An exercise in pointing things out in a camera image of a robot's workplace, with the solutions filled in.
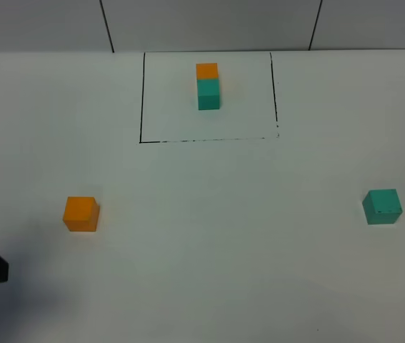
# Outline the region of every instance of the teal block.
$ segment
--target teal block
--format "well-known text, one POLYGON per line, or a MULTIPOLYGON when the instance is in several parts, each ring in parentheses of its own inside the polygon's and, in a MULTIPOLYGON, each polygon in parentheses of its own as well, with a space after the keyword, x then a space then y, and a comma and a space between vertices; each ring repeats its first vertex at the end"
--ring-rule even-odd
POLYGON ((197 101, 199 110, 219 109, 219 79, 197 80, 197 101))
POLYGON ((394 224, 402 214, 402 206, 395 189, 369 191, 362 202, 367 224, 394 224))

